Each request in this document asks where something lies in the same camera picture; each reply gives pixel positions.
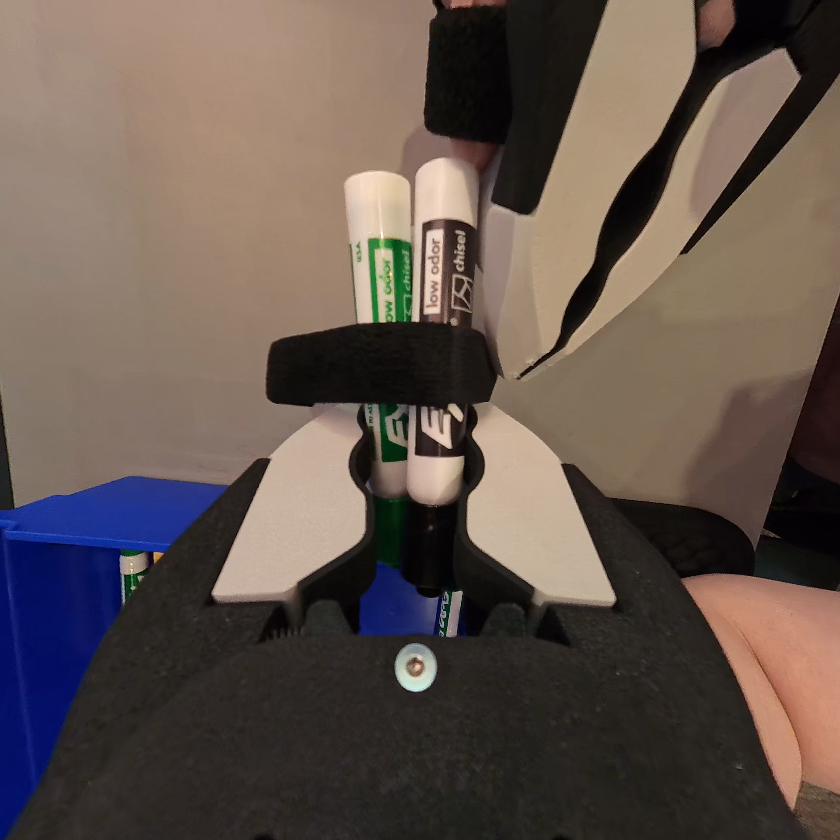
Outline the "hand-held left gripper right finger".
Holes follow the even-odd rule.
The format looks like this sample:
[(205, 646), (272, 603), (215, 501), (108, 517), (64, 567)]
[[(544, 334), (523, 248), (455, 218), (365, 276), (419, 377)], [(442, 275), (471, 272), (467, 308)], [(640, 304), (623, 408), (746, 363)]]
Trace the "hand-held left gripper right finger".
[(565, 464), (488, 403), (469, 414), (455, 582), (481, 616), (502, 604), (540, 616), (554, 604), (616, 603)]

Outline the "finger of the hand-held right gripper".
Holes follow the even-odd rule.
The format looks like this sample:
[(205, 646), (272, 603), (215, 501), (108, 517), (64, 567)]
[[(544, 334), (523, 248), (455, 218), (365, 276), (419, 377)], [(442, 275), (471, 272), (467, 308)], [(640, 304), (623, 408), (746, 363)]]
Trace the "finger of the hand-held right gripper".
[(507, 4), (511, 120), (481, 222), (502, 377), (554, 346), (607, 213), (690, 78), (696, 20), (690, 1)]
[(520, 379), (579, 349), (674, 263), (801, 78), (783, 47), (701, 56), (675, 113), (605, 217), (556, 342)]

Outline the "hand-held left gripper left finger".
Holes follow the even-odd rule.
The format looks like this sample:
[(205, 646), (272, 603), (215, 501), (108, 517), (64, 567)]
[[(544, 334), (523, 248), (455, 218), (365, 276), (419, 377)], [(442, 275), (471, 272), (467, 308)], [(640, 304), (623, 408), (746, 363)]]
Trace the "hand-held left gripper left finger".
[(269, 457), (212, 589), (219, 604), (272, 602), (300, 627), (339, 603), (357, 624), (376, 573), (367, 430), (354, 404), (322, 406)]

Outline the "black dry erase marker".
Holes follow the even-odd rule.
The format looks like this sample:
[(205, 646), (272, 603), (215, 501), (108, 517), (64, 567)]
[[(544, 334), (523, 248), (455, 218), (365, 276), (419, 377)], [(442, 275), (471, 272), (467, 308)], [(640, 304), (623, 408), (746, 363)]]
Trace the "black dry erase marker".
[[(473, 324), (479, 178), (442, 157), (419, 168), (414, 190), (412, 321), (447, 329)], [(403, 574), (418, 594), (454, 583), (456, 502), (465, 467), (466, 403), (411, 406), (408, 417)]]

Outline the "blue plastic bin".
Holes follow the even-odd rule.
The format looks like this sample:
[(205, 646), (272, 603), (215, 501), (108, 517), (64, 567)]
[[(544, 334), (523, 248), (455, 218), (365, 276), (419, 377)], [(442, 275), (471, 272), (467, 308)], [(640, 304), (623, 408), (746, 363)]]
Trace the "blue plastic bin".
[(3, 550), (38, 786), (11, 838), (468, 837), (464, 698), (399, 687), (399, 637), (273, 637), (212, 605), (257, 460), (119, 612), (118, 551)]

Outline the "person's left forearm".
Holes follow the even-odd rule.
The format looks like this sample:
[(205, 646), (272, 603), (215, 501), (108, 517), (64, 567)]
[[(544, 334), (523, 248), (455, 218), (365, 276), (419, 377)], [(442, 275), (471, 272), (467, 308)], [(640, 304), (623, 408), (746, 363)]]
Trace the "person's left forearm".
[(839, 792), (839, 593), (735, 574), (683, 581), (715, 634), (790, 808)]

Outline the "person's right hand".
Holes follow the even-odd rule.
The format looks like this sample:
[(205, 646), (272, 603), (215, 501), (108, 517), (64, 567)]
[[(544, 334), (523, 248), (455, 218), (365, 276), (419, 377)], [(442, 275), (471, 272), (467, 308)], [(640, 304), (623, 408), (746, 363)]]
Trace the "person's right hand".
[(496, 157), (499, 146), (471, 140), (450, 140), (451, 154), (472, 165), (478, 173), (483, 172)]

